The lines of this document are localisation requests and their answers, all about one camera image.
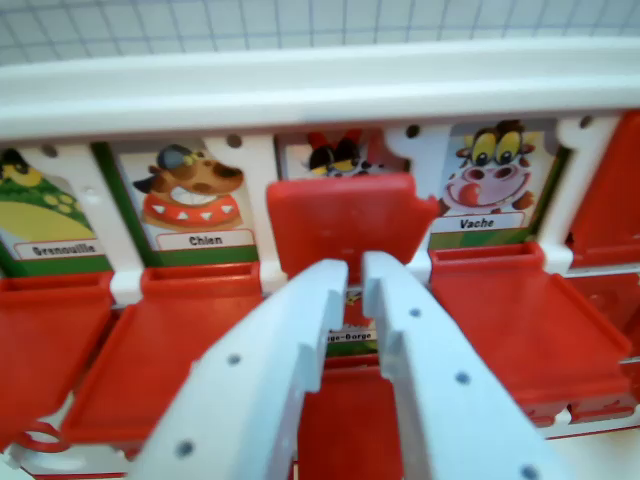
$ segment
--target cartoon cow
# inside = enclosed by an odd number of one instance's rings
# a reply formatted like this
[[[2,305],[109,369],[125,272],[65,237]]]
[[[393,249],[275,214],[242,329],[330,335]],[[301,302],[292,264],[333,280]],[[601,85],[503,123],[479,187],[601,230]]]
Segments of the cartoon cow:
[[[523,139],[519,120],[505,120],[494,128],[478,130],[473,139],[456,152],[463,158],[462,170],[449,177],[440,199],[440,214],[449,209],[465,213],[501,213],[511,205],[524,210],[534,204],[527,190],[531,179],[525,155],[535,147]]]
[[[242,223],[230,195],[244,180],[241,170],[220,163],[205,150],[182,145],[163,148],[151,165],[152,175],[133,182],[147,194],[142,220],[175,231],[227,230]]]
[[[372,158],[379,155],[380,146],[374,137],[368,146],[360,146],[362,130],[349,130],[338,142],[329,142],[323,133],[307,135],[313,148],[306,167],[317,176],[353,177],[369,173],[388,173],[381,163],[374,164]]]

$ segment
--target cartoon animal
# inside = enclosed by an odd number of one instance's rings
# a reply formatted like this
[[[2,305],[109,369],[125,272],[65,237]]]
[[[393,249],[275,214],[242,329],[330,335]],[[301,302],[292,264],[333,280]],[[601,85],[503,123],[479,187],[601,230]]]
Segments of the cartoon animal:
[[[467,213],[501,213],[511,205],[524,210],[534,204],[527,190],[531,179],[525,155],[535,147],[523,137],[519,120],[504,120],[493,128],[482,128],[465,138],[465,148],[456,152],[464,161],[445,185],[440,214],[449,209]]]
[[[372,158],[378,154],[375,139],[368,146],[360,146],[362,130],[349,130],[337,142],[329,142],[323,133],[311,132],[307,140],[313,148],[307,168],[314,174],[324,177],[352,177],[369,173],[387,173],[389,170],[381,163],[375,164]],[[366,150],[366,158],[361,153]]]
[[[25,242],[95,238],[80,204],[9,148],[0,157],[0,228]]]
[[[244,180],[241,170],[224,165],[206,150],[172,144],[149,166],[149,178],[133,182],[147,194],[142,220],[174,231],[227,230],[242,223],[230,195]]]

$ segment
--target animal card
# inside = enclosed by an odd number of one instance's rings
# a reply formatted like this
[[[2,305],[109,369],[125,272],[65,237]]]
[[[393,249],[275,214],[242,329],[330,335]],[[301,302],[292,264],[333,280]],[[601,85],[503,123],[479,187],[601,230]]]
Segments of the animal card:
[[[566,158],[555,120],[452,129],[430,248],[500,245],[534,233]]]
[[[0,152],[0,261],[8,276],[109,270],[69,184],[9,148]]]
[[[146,263],[257,260],[244,173],[201,140],[120,142],[97,156]]]
[[[382,131],[351,129],[278,136],[283,180],[384,175],[409,171],[409,160],[391,153]]]
[[[280,178],[353,177],[408,172],[410,162],[390,152],[381,130],[350,129],[279,135]],[[344,327],[329,333],[328,356],[377,351],[372,319],[362,315],[362,292],[350,289],[345,303]]]
[[[329,332],[327,356],[364,355],[378,350],[378,334],[373,319],[362,314],[362,289],[347,290],[344,326]]]

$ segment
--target red flap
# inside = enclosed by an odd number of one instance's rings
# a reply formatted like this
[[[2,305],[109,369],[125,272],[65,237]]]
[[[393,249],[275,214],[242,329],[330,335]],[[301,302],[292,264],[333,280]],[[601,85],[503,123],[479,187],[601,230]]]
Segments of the red flap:
[[[259,264],[147,269],[62,425],[74,443],[144,440],[194,360],[262,301]]]
[[[349,264],[349,283],[360,283],[362,254],[390,253],[409,263],[438,202],[415,196],[407,173],[277,182],[267,189],[269,215],[282,270],[293,277],[335,258]]]
[[[624,116],[571,227],[574,267],[640,262],[640,112]]]
[[[395,480],[402,470],[393,388],[377,357],[327,359],[320,391],[304,400],[300,478]]]
[[[520,405],[627,390],[619,362],[630,343],[567,280],[542,270],[536,244],[432,259],[434,296]]]
[[[111,276],[0,280],[2,442],[64,403],[109,321]]]

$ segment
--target green border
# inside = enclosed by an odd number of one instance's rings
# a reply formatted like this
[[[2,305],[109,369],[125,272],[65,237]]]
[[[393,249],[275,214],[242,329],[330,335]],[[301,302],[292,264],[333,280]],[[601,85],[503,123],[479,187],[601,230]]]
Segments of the green border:
[[[531,223],[528,227],[505,230],[485,230],[478,232],[442,232],[431,235],[429,250],[444,248],[480,247],[485,245],[507,245],[512,243],[522,243],[535,235],[540,228],[540,223],[549,206],[551,195],[558,184],[560,175],[564,170],[571,151],[560,147],[556,153],[547,182],[540,194],[540,200],[536,206]]]
[[[173,251],[153,250],[144,233],[144,229],[136,213],[136,208],[129,198],[129,194],[124,186],[109,145],[106,143],[94,143],[91,145],[91,150],[98,161],[98,166],[113,193],[120,214],[129,228],[133,241],[146,266],[174,267],[214,263],[255,262],[258,260],[258,249],[255,245]]]
[[[43,260],[16,260],[0,242],[0,265],[7,277],[40,275],[70,275],[74,273],[106,272],[111,265],[104,255],[94,257],[47,258]]]

